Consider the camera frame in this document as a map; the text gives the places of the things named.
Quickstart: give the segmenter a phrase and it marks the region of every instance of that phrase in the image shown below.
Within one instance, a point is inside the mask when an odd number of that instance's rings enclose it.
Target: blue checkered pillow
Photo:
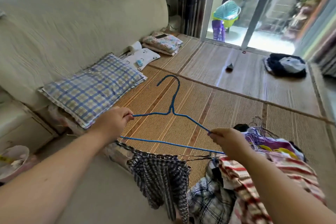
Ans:
[[[146,79],[121,59],[108,54],[92,67],[71,78],[51,82],[39,91],[71,114],[81,127],[88,128],[122,95]]]

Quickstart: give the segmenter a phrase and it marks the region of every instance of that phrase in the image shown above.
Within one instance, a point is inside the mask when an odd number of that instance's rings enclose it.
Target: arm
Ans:
[[[128,108],[112,108],[89,131],[0,188],[0,223],[54,223],[91,160],[120,136]]]
[[[336,214],[297,186],[274,164],[257,154],[239,131],[216,128],[210,137],[227,156],[241,163],[249,172],[275,224],[336,223]]]

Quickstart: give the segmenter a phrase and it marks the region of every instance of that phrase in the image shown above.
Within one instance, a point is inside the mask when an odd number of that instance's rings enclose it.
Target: bamboo mat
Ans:
[[[178,62],[173,61],[174,59],[162,62],[161,65],[167,66],[175,63],[175,71],[183,68],[183,66],[179,67]],[[169,73],[149,66],[143,70],[143,73],[148,77],[148,80],[130,90],[115,105],[126,106],[135,114],[168,111],[177,82],[173,78],[167,78],[157,87],[156,84]],[[233,127],[239,123],[249,124],[254,116],[260,116],[263,126],[279,137],[294,141],[303,150],[309,164],[320,178],[329,208],[336,210],[336,160],[333,141],[336,129],[334,126],[316,118],[215,89],[185,78],[180,78],[180,81],[181,88],[175,101],[176,112],[191,116],[208,129]],[[184,117],[172,114],[138,117],[128,123],[123,135],[220,150],[203,129]],[[138,150],[151,153],[207,154],[204,151],[166,144],[124,139],[123,141]],[[207,161],[192,161],[188,164],[192,168],[190,186],[193,186],[204,176]]]
[[[185,35],[179,37],[187,39],[180,52],[174,57],[162,55],[165,56],[163,59],[149,65],[206,86],[333,120],[330,115],[326,117],[323,105],[319,103],[309,69],[304,79],[276,78],[265,70],[263,55],[203,43]],[[225,68],[230,63],[234,69],[227,73]]]

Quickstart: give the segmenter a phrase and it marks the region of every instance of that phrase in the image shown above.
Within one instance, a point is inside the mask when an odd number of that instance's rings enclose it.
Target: clothes hanger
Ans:
[[[166,113],[163,113],[163,112],[151,112],[151,113],[145,113],[145,114],[135,114],[135,115],[133,115],[133,117],[149,116],[149,115],[154,115],[154,114],[168,115],[170,113],[173,113],[175,116],[182,116],[182,117],[188,118],[189,120],[191,120],[192,122],[194,122],[196,125],[200,126],[204,130],[206,130],[208,133],[211,133],[210,130],[208,130],[206,127],[204,127],[203,125],[201,125],[200,123],[198,123],[197,121],[195,121],[194,119],[192,119],[191,117],[189,117],[188,115],[179,114],[179,113],[175,112],[174,103],[175,103],[175,99],[176,99],[176,96],[177,96],[177,94],[178,94],[178,92],[180,90],[180,85],[181,85],[179,78],[177,76],[173,75],[173,74],[168,74],[165,77],[163,77],[162,80],[159,81],[156,86],[159,86],[168,77],[174,77],[177,80],[177,82],[178,82],[178,86],[177,86],[176,92],[174,93],[173,98],[171,100],[171,104],[169,106],[168,112],[166,112]],[[187,146],[187,145],[174,144],[174,143],[169,143],[169,142],[164,142],[164,141],[139,139],[139,138],[125,137],[125,136],[120,136],[120,137],[121,138],[125,138],[125,139],[129,139],[129,140],[137,140],[137,141],[144,141],[144,142],[151,142],[151,143],[163,143],[163,144],[169,144],[169,145],[174,145],[174,146],[179,146],[179,147],[189,148],[189,149],[194,149],[194,150],[201,150],[201,151],[207,151],[207,152],[224,154],[221,151],[206,150],[206,149],[202,149],[202,148],[196,148],[196,147]]]

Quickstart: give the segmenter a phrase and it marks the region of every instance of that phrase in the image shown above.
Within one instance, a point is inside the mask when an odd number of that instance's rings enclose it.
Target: beige sofa back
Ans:
[[[0,4],[0,86],[39,110],[36,89],[117,56],[168,24],[166,0],[22,0]]]

